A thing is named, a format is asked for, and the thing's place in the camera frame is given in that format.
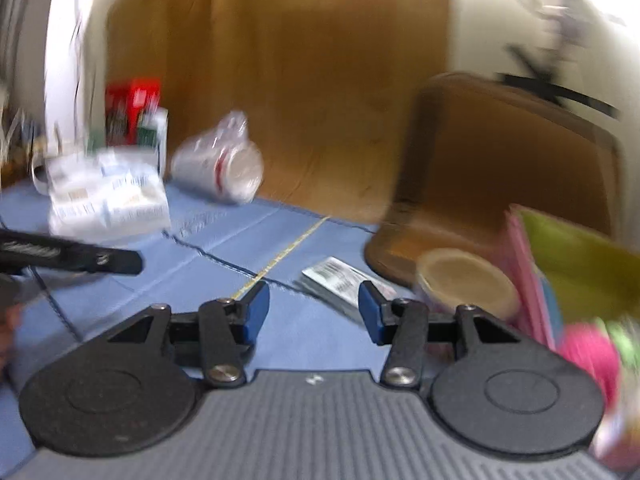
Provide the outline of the person's left hand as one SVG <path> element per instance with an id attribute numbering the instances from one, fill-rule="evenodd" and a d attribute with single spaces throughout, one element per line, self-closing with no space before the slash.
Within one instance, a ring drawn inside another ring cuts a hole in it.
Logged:
<path id="1" fill-rule="evenodd" d="M 7 307 L 1 313 L 0 324 L 0 370 L 10 362 L 15 332 L 20 326 L 23 307 L 20 304 Z"/>

